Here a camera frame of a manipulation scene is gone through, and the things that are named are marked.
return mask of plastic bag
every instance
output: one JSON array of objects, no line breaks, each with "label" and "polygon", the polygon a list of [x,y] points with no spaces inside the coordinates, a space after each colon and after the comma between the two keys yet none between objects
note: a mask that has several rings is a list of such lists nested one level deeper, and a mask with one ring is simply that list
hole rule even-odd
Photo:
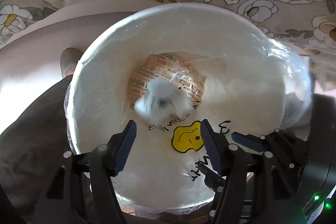
[{"label": "plastic bag", "polygon": [[[207,80],[195,112],[151,127],[125,98],[131,72],[163,52],[180,56]],[[125,169],[112,178],[120,205],[185,214],[213,199],[197,169],[199,162],[211,164],[200,142],[184,153],[175,150],[176,136],[197,140],[205,118],[229,142],[234,131],[267,135],[296,122],[309,104],[308,70],[297,54],[228,10],[172,4],[121,20],[96,39],[77,65],[66,113],[76,153],[107,143],[135,120],[137,138]]]},{"label": "plastic bag", "polygon": [[[150,55],[140,68],[131,73],[126,100],[150,124],[164,123],[169,116],[170,119],[184,119],[202,103],[205,81],[204,75],[177,55]],[[151,88],[152,91],[157,89],[156,96],[161,94],[160,97],[164,98],[170,95],[173,98],[167,97],[166,105],[160,107],[153,101],[155,98],[149,92]]]}]

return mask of plastic wrap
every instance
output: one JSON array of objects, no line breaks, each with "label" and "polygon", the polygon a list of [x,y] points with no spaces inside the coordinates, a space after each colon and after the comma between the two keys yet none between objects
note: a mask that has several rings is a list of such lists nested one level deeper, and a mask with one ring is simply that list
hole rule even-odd
[{"label": "plastic wrap", "polygon": [[[134,69],[164,52],[207,79],[198,109],[159,127],[144,122],[126,98]],[[205,118],[229,142],[234,131],[261,136],[289,127],[310,104],[310,80],[296,53],[242,17],[210,5],[171,4],[132,15],[98,37],[77,65],[67,100],[76,153],[107,143],[129,119],[136,121],[125,168],[112,178],[121,207],[187,214],[214,196],[197,169],[199,162],[211,164],[199,142],[177,151],[174,137],[190,133],[198,140],[198,123]]]}]

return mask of cartoon face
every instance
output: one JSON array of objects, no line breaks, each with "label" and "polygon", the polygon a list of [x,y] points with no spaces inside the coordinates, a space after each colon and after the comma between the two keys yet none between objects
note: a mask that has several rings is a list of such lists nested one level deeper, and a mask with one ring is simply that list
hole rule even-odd
[{"label": "cartoon face", "polygon": [[336,41],[336,28],[332,29],[329,35],[332,40]]},{"label": "cartoon face", "polygon": [[187,153],[191,149],[200,150],[203,147],[201,122],[195,121],[190,126],[175,128],[171,146],[179,153]]}]

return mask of gray fabric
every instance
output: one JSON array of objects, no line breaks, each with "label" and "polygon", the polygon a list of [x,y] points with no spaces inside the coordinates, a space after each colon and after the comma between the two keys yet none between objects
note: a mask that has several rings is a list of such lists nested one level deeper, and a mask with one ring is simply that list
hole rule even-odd
[{"label": "gray fabric", "polygon": [[43,93],[0,135],[0,184],[26,221],[63,154],[63,103],[71,79],[68,76]]}]

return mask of screw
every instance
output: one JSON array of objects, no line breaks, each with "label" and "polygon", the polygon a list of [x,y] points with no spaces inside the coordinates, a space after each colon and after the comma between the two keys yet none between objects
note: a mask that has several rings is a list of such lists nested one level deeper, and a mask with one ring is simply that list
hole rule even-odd
[{"label": "screw", "polygon": [[107,149],[107,145],[106,144],[102,144],[98,147],[99,151],[105,151]]},{"label": "screw", "polygon": [[215,214],[216,214],[216,210],[212,210],[212,211],[209,212],[210,217],[214,217]]},{"label": "screw", "polygon": [[266,151],[266,152],[265,152],[265,157],[266,157],[266,158],[269,158],[269,159],[272,158],[272,157],[273,157],[272,152]]},{"label": "screw", "polygon": [[67,152],[64,152],[63,157],[67,159],[67,158],[70,158],[71,155],[72,155],[71,151],[67,151]]},{"label": "screw", "polygon": [[229,145],[229,149],[231,150],[231,151],[236,151],[236,150],[238,150],[238,146],[236,146],[235,144],[230,144]]}]

